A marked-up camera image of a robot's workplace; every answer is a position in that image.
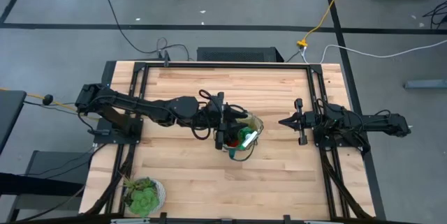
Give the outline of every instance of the concrete floor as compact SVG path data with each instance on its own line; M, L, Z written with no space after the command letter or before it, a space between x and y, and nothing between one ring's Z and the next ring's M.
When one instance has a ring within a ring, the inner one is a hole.
M337 0L342 27L426 29L421 15L445 0ZM0 0L2 10L9 0ZM122 24L243 24L316 26L327 0L112 0ZM18 0L7 23L113 24L106 0ZM330 15L323 23L332 27ZM275 46L289 58L303 32L272 31L125 31L139 48L153 50L157 38L185 44L191 57L197 47ZM347 47L372 54L392 54L429 45L445 36L344 34ZM313 33L309 61L319 61L334 33ZM373 159L387 219L444 223L447 212L447 142L444 122L447 93L405 91L411 79L445 78L447 44L393 59L349 53L360 104L365 114L382 109L400 113L413 126L404 139L370 134ZM186 59L182 49L169 50L173 60ZM53 94L73 102L85 83L99 82L105 61L144 59L117 30L0 29L0 87ZM300 57L294 62L302 62ZM341 63L339 51L325 62ZM25 105L5 151L0 171L23 173L33 150L79 151L92 137L76 117ZM7 206L11 197L1 197Z

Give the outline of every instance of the white cable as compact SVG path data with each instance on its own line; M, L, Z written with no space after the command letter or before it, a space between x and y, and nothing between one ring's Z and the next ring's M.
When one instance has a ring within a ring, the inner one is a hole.
M443 43L447 43L447 40L443 40L443 41L441 41L441 42L439 42L439 43L435 43L435 44L433 44L433 45L422 46L422 47L416 47L416 48L413 48L413 49L410 49L410 50L406 50L406 51L404 51L404 52L399 52L399 53L391 54L391 55L387 55L387 56L376 56L376 55L374 55L374 54L368 54L368 53L364 53L364 52L359 52L359 51L357 51L357 50L352 50L352 49L349 49L349 48L347 48L347 47L342 47L342 46L339 46L339 45L328 45L328 46L326 46L326 47L324 48L324 52L323 52L323 56L321 57L320 64L322 64L322 63L324 62L324 58L325 58L325 55L326 55L326 50L328 50L329 47L338 47L338 48L342 48L342 49L348 50L348 51L350 51L350 52L355 52L355 53L357 53L357 54L362 54L362 55L369 56L369 57L388 58L388 57L396 57L396 56L399 56L399 55L401 55L401 54L406 54L406 53L408 53L408 52L412 52L412 51L415 51L415 50L428 49L428 48L431 48L431 47L435 47L435 46L441 45L441 44L443 44ZM308 64L308 62L306 61L306 58L305 58L304 53L301 54L301 56L302 56L302 59L306 62L306 64Z

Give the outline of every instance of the wooden table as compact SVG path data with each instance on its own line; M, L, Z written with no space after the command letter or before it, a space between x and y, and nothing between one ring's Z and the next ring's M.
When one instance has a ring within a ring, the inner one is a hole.
M133 65L132 61L116 62L111 89L129 92ZM322 68L328 100L349 108L340 65L323 64ZM143 117L142 142L135 151L133 176L163 183L167 198L161 211L167 212L169 218L282 219L284 214L290 214L292 219L329 219L320 156L312 132L307 131L309 144L299 146L298 133L277 123L291 116L296 98L303 99L303 111L312 110L305 71L150 68L146 85L146 100L178 96L203 100L199 89L211 94L223 91L225 101L253 112L265 127L252 157L241 163L216 150L211 138L197 140L189 128L164 128ZM346 187L364 210L374 215L360 152L349 147L338 149ZM116 150L117 145L109 144L93 157L80 212L88 210L110 182ZM341 216L337 189L332 188ZM114 211L118 210L121 190L115 193Z

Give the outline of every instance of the black metal frame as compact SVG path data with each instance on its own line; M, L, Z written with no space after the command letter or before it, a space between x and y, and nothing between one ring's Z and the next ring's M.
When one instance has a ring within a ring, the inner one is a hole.
M106 86L110 86L113 72L115 69L115 65L116 65L116 62L114 62L114 61L109 61L106 64L106 67L105 67L105 70L103 73L103 80L102 80L102 83ZM134 67L133 67L132 80L131 80L131 84L130 84L130 88L129 88L129 95L134 94L138 73L141 70L143 70L139 98L144 98L146 86L143 84L147 84L147 77L149 75L150 68L163 68L164 66L165 66L164 63L161 61L155 61L155 62L138 62L137 61L137 62L135 62ZM310 65L308 65L308 64L272 64L272 63L268 63L268 64L253 64L253 63L216 64L213 62L182 62L182 63L170 62L169 67L170 68L262 68L262 69L305 70L306 74L307 74L308 85L309 85L309 95L311 98L312 109L313 109L314 113L315 114L320 113L320 110L318 109L318 102L316 100L317 95L316 95L316 89L315 89L315 85L314 85L314 75L316 75L316 78L318 80L318 87L320 90L321 99L323 99L325 102L328 102L328 96L327 96L327 93L325 90L325 85L324 85L323 71L322 71L321 65L319 65L319 64L310 64ZM119 169L119 165L122 160L122 149L123 149L123 145L120 144L118 147L116 158L115 158L115 165L114 165L114 169L113 169L112 178L117 176L117 171ZM320 158L321 158L321 160L323 160L324 158L327 157L327 151L324 148L318 148L318 149L320 151ZM336 147L333 148L330 152L332 154L334 171L335 171L338 179L340 181L343 181L342 168L341 168L341 165L339 162L339 155L338 155L337 148ZM135 153L135 145L132 144L129 147L129 154L133 156L134 153ZM333 220L333 219L336 219L339 217L337 216L337 211L335 209L335 201L334 201L334 195L333 195L333 191L332 191L332 181L330 179L329 174L325 171L323 163L322 163L322 168L323 168L323 180L324 180L324 184L325 184L325 192L326 192L326 197L327 197L327 201L328 201L328 211L329 211L330 219ZM113 198L114 198L113 196L114 195L112 195L112 197L110 197L108 203L106 204L105 212L107 214L109 214L112 210L112 204L113 204ZM121 199L123 198L123 196L124 196L124 190L122 191ZM341 192L339 192L339 197L340 197L341 204L342 204L342 216L343 216L343 218L349 218L350 217L349 216L349 206L347 204L347 201ZM124 203L122 201L120 202L119 213L124 214ZM158 220L155 218L151 218L151 222L152 221L157 222ZM172 219L171 220L171 219L169 219L169 221L170 222L172 222L172 221L210 222L210 221L221 221L221 220L218 220L218 219L175 219L175 220ZM251 220L238 220L238 223L241 223L241 221L242 221L242 223L252 222ZM256 222L258 222L258 223L259 222L284 223L284 221L285 221L285 219L277 220L277 221L256 220Z

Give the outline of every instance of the succulent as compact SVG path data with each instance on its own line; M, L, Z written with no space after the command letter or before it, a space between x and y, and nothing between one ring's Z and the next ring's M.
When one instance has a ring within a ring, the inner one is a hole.
M159 205L156 191L153 188L145 188L143 191L132 192L132 204L130 210L141 218L149 215L150 211Z

